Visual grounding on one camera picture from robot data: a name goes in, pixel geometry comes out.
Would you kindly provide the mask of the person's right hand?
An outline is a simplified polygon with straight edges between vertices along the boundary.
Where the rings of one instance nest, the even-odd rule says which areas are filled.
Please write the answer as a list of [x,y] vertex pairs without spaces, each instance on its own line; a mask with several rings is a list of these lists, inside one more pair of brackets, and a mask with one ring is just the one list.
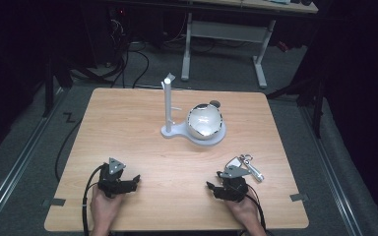
[[241,223],[250,233],[263,229],[258,216],[256,205],[245,197],[241,202],[225,201],[225,205],[231,211],[235,219]]

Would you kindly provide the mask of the white stand with post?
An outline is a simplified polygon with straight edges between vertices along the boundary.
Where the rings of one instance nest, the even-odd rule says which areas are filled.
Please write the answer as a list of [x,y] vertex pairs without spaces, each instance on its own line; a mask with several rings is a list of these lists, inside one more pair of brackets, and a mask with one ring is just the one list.
[[217,145],[219,142],[223,140],[226,135],[226,125],[223,121],[221,130],[210,140],[198,140],[192,137],[186,125],[186,118],[182,123],[176,124],[172,120],[172,104],[171,104],[171,84],[174,81],[175,76],[169,73],[161,82],[161,86],[164,92],[164,113],[165,113],[165,121],[164,125],[160,129],[160,132],[164,138],[171,139],[175,137],[183,137],[195,145],[203,146],[203,147],[211,147]]

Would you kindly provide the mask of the black stand legs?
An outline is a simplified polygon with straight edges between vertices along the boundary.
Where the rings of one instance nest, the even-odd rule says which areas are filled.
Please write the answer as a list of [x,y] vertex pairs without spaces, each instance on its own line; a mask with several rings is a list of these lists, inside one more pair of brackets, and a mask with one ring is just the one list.
[[54,81],[57,81],[59,86],[63,89],[70,89],[73,85],[70,70],[64,58],[56,52],[51,52],[45,64],[44,117],[49,116],[54,106]]
[[328,78],[327,68],[325,66],[316,69],[310,76],[299,82],[293,83],[287,87],[281,88],[266,95],[267,99],[274,99],[283,94],[296,93],[298,98],[296,104],[300,107],[312,105],[313,115],[311,128],[314,135],[320,139],[321,118],[323,115],[323,97],[325,82]]

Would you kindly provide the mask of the wooden desk with white legs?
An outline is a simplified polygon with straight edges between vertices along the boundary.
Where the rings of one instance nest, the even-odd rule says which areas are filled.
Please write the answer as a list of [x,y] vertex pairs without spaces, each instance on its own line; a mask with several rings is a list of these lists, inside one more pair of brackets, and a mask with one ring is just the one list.
[[[310,0],[188,0],[188,5],[194,7],[195,3],[211,4],[213,6],[232,6],[236,10],[263,10],[265,13],[287,13],[305,16],[317,14],[319,9]],[[270,17],[266,26],[253,26],[239,23],[218,23],[212,20],[193,20],[192,14],[187,14],[185,51],[183,55],[181,80],[190,78],[191,41],[194,37],[223,39],[240,42],[259,43],[258,54],[252,57],[257,81],[261,89],[267,87],[262,60],[274,31],[277,20]]]

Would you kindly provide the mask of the black computer tower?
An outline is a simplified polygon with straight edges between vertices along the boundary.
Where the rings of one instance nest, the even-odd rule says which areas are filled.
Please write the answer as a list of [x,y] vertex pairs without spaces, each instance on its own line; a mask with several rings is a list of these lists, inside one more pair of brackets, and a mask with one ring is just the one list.
[[115,65],[118,60],[123,26],[113,6],[89,3],[83,5],[94,60],[97,65]]

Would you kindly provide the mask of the keyring with silver keys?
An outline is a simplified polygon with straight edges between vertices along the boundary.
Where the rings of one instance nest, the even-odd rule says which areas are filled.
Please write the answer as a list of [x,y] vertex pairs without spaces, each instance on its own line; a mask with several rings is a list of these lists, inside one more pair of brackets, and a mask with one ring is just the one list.
[[230,178],[252,175],[259,183],[264,181],[264,175],[252,164],[253,156],[240,154],[234,157],[224,168]]

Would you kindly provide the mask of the person's left hand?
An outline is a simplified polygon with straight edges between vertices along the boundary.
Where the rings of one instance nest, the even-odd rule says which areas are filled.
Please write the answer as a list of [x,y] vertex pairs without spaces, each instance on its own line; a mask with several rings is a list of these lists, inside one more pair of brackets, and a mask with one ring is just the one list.
[[93,187],[91,212],[94,221],[93,230],[109,230],[116,219],[125,195],[108,198],[98,187]]

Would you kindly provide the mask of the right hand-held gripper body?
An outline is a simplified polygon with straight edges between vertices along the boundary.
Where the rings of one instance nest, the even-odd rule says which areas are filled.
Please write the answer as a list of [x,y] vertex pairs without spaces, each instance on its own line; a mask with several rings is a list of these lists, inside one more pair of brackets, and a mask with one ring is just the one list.
[[222,171],[222,186],[218,193],[214,194],[217,199],[241,202],[248,193],[247,183],[244,176],[230,178]]

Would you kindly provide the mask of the metal floor rail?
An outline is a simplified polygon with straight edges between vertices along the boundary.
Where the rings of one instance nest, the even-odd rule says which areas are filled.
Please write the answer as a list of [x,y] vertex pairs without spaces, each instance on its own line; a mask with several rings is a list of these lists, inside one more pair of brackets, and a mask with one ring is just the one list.
[[326,178],[326,182],[332,193],[333,199],[336,203],[337,209],[345,224],[349,236],[363,236],[359,223],[354,215],[352,207],[349,203],[348,197],[338,179],[338,176],[333,168],[328,153],[322,141],[315,135],[312,127],[312,118],[307,108],[299,107],[299,112],[303,118],[307,130],[311,135],[314,146],[317,149],[318,156],[321,162],[322,171]]
[[53,104],[46,111],[45,93],[40,90],[0,144],[0,212],[25,172],[53,113],[68,92],[67,88],[58,88],[53,94]]

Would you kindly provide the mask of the white bowl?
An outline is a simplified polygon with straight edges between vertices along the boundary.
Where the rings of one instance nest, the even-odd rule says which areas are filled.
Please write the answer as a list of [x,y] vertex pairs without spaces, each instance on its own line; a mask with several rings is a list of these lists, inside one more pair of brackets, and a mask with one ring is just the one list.
[[222,128],[223,119],[220,110],[210,104],[202,103],[193,107],[186,118],[189,134],[198,140],[210,140]]

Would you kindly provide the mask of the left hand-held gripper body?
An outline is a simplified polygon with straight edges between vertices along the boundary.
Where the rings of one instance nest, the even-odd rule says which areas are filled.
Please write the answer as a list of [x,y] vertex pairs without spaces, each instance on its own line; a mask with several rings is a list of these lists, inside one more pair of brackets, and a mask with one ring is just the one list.
[[113,157],[110,157],[108,162],[102,165],[97,186],[108,198],[113,199],[119,194],[132,191],[132,182],[121,180],[125,167],[125,164]]

